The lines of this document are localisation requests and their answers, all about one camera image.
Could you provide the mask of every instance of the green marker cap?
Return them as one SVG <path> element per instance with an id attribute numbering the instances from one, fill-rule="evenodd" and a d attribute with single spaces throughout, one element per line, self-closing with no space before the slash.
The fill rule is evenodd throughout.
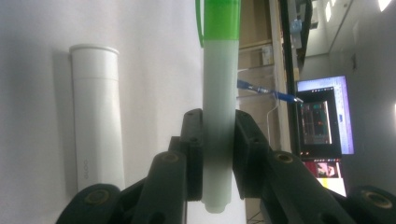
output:
<path id="1" fill-rule="evenodd" d="M 205 0 L 204 40 L 238 40 L 241 0 Z"/>

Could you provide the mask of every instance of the computer screen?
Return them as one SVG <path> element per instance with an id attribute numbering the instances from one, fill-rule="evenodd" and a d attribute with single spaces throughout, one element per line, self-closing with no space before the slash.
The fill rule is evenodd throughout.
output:
<path id="1" fill-rule="evenodd" d="M 339 159 L 305 161 L 304 164 L 323 187 L 347 196 Z"/>
<path id="2" fill-rule="evenodd" d="M 325 77 L 321 79 L 299 81 L 297 82 L 297 95 L 299 95 L 299 93 L 302 91 L 326 90 L 328 88 L 333 88 L 334 92 L 341 152 L 342 154 L 353 154 L 354 148 L 351 121 L 349 116 L 346 78 L 343 76 Z M 315 143 L 325 140 L 326 138 L 324 137 L 322 139 L 313 139 L 312 141 Z"/>
<path id="3" fill-rule="evenodd" d="M 304 101 L 298 105 L 301 159 L 341 158 L 334 88 L 298 91 L 297 97 Z"/>

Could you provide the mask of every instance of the white cylinder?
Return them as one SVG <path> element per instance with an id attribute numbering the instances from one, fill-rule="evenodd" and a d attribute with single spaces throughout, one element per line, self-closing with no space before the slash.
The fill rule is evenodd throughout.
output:
<path id="1" fill-rule="evenodd" d="M 238 40 L 205 41 L 202 200 L 210 213 L 231 201 L 238 47 Z"/>
<path id="2" fill-rule="evenodd" d="M 118 52 L 98 45 L 70 48 L 73 67 L 78 190 L 97 183 L 125 189 Z"/>

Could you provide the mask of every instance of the wall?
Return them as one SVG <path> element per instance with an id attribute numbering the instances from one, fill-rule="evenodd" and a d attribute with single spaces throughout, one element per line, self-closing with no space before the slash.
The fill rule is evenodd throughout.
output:
<path id="1" fill-rule="evenodd" d="M 1 1 L 0 223 L 54 223 L 77 193 L 68 49 L 80 43 L 120 51 L 127 186 L 202 107 L 192 1 Z M 191 203 L 189 223 L 244 223 L 233 198 L 218 216 Z"/>
<path id="2" fill-rule="evenodd" d="M 319 54 L 305 58 L 300 80 L 309 80 L 332 75 L 329 54 Z"/>
<path id="3" fill-rule="evenodd" d="M 346 185 L 375 185 L 396 194 L 396 2 L 353 1 L 330 54 L 346 74 L 355 155 L 345 156 Z"/>

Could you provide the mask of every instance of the highlighter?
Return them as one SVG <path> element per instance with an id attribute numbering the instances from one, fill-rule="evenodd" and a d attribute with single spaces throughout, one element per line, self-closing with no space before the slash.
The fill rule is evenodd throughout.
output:
<path id="1" fill-rule="evenodd" d="M 199 1 L 196 7 L 201 29 Z M 240 7 L 240 0 L 205 0 L 204 34 L 199 32 L 204 46 L 202 202 L 209 213 L 223 212 L 231 201 Z"/>

